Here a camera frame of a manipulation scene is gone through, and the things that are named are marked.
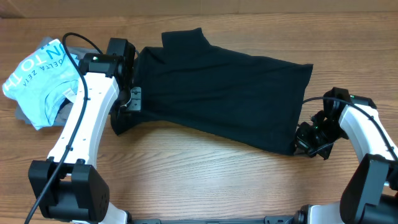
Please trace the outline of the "black t-shirt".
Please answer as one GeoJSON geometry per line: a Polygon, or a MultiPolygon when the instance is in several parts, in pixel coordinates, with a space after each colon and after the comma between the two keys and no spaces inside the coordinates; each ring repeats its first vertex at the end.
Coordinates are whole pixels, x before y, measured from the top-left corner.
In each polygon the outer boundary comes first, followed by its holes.
{"type": "Polygon", "coordinates": [[[145,47],[134,66],[141,109],[112,116],[116,134],[169,121],[265,151],[294,153],[312,65],[223,49],[197,28],[164,32],[162,46],[145,47]]]}

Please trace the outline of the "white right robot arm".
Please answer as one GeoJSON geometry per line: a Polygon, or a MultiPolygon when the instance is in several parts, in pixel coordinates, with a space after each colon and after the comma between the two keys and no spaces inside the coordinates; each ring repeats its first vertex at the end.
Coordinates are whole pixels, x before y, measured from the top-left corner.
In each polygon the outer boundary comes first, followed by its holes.
{"type": "Polygon", "coordinates": [[[397,190],[397,146],[381,124],[372,99],[351,95],[334,87],[320,98],[323,109],[303,122],[295,146],[308,157],[328,159],[340,138],[351,142],[359,166],[339,202],[305,205],[289,223],[397,223],[397,196],[386,195],[385,186],[397,190]]]}

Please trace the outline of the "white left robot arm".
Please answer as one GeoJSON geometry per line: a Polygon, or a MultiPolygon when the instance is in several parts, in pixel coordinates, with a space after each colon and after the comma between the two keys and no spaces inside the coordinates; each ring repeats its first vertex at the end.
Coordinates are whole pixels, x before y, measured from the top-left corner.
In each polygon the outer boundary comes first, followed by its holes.
{"type": "Polygon", "coordinates": [[[32,161],[28,170],[36,201],[26,223],[36,210],[61,222],[132,222],[129,212],[110,202],[96,164],[106,121],[121,134],[141,110],[142,91],[133,85],[136,53],[128,40],[112,38],[105,53],[87,53],[80,60],[78,93],[60,138],[46,160],[32,161]]]}

